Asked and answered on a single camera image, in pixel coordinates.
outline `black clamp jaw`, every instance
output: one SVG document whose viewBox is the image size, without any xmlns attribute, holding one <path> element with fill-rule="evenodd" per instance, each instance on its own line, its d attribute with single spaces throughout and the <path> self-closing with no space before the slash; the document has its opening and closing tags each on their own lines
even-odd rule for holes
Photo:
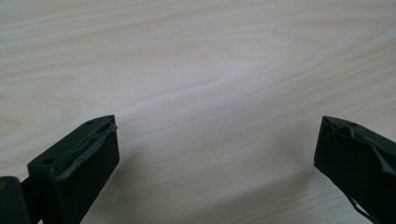
<svg viewBox="0 0 396 224">
<path fill-rule="evenodd" d="M 396 143 L 359 124 L 323 117 L 315 166 L 363 216 L 396 223 Z"/>
<path fill-rule="evenodd" d="M 0 223 L 78 224 L 120 161 L 114 116 L 85 122 L 27 165 L 0 177 Z"/>
</svg>

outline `screw hole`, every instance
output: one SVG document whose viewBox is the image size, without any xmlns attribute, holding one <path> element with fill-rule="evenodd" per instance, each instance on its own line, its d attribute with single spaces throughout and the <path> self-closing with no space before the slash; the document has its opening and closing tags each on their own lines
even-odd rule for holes
<svg viewBox="0 0 396 224">
<path fill-rule="evenodd" d="M 45 159 L 45 160 L 43 160 L 43 164 L 44 165 L 50 165 L 53 162 L 54 162 L 54 159 Z"/>
</svg>

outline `wooden table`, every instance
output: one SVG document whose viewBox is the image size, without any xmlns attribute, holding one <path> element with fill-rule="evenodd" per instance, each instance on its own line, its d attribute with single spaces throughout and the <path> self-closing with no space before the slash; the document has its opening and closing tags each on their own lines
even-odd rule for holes
<svg viewBox="0 0 396 224">
<path fill-rule="evenodd" d="M 320 120 L 396 140 L 394 0 L 5 0 L 0 64 L 0 175 L 116 115 L 82 223 L 369 223 L 313 166 Z"/>
</svg>

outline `wood grain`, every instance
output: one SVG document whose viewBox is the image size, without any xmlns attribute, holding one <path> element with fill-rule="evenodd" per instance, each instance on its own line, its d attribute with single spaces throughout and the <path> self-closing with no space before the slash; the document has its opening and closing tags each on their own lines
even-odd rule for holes
<svg viewBox="0 0 396 224">
<path fill-rule="evenodd" d="M 393 0 L 2 1 L 0 175 L 115 114 L 83 223 L 369 223 L 313 155 L 323 115 L 396 140 L 395 62 Z"/>
</svg>

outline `black plastic part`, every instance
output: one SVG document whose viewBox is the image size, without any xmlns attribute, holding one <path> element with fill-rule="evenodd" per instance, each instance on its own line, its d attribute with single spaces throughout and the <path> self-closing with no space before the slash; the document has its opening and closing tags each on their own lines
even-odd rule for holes
<svg viewBox="0 0 396 224">
<path fill-rule="evenodd" d="M 0 177 L 0 223 L 31 223 L 20 180 L 17 177 Z"/>
<path fill-rule="evenodd" d="M 396 143 L 356 123 L 323 117 L 315 166 L 373 223 L 396 223 Z"/>
<path fill-rule="evenodd" d="M 29 162 L 30 176 L 0 194 L 1 214 L 29 220 L 0 223 L 80 223 L 119 163 L 116 130 L 114 116 L 90 120 Z"/>
</svg>

